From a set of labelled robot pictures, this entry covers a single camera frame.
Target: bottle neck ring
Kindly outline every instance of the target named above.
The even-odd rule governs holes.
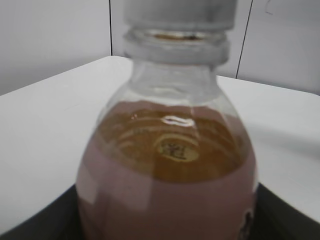
[[[155,63],[219,66],[228,60],[229,50],[224,32],[131,29],[124,37],[128,57]]]

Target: liquid surface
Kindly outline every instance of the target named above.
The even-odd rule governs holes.
[[[78,173],[87,239],[245,240],[256,184],[247,146],[209,108],[119,103]]]

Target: white wall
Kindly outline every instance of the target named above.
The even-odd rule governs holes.
[[[320,95],[320,0],[267,2],[253,2],[238,78]]]
[[[0,0],[0,95],[109,56],[108,0]]]
[[[251,2],[252,0],[238,0],[236,26],[234,30],[228,33],[228,37],[232,42],[230,60],[219,68],[218,74],[220,75],[236,77]],[[124,0],[111,0],[113,55],[117,56],[123,56],[122,36],[128,29],[123,21],[123,5]]]

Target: clear plastic bottle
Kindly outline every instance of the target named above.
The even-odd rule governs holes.
[[[76,182],[88,240],[247,239],[256,161],[217,85],[227,49],[223,32],[129,31],[132,76],[102,111]]]

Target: black tray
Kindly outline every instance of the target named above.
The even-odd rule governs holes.
[[[0,240],[85,240],[75,187]],[[320,225],[260,185],[249,240],[320,240]]]

